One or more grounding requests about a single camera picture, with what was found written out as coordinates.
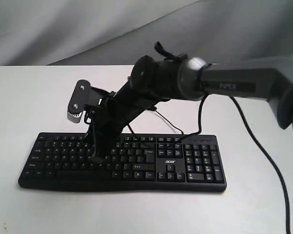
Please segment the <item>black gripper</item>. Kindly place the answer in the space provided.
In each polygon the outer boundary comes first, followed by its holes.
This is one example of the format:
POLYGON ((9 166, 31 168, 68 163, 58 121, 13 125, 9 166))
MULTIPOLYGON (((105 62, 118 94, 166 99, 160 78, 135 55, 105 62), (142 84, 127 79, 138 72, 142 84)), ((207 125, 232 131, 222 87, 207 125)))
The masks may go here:
POLYGON ((89 110, 91 124, 84 137, 91 145, 91 160, 102 163, 111 154, 120 134, 128 124, 147 108, 156 105, 156 99, 135 91, 118 91, 103 99, 103 107, 89 110))

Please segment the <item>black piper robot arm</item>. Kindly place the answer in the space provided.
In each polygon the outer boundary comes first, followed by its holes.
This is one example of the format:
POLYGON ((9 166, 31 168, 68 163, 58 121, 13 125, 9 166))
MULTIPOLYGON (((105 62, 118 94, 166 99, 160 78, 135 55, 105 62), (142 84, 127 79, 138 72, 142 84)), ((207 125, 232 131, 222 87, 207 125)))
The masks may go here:
POLYGON ((269 103, 280 128, 293 127, 293 60, 284 57, 236 63, 207 63, 186 54, 175 56, 157 42, 162 61, 141 57, 127 82, 115 93, 91 88, 101 99, 88 105, 92 160, 102 162, 123 128, 147 108, 171 99, 202 101, 216 94, 269 103))

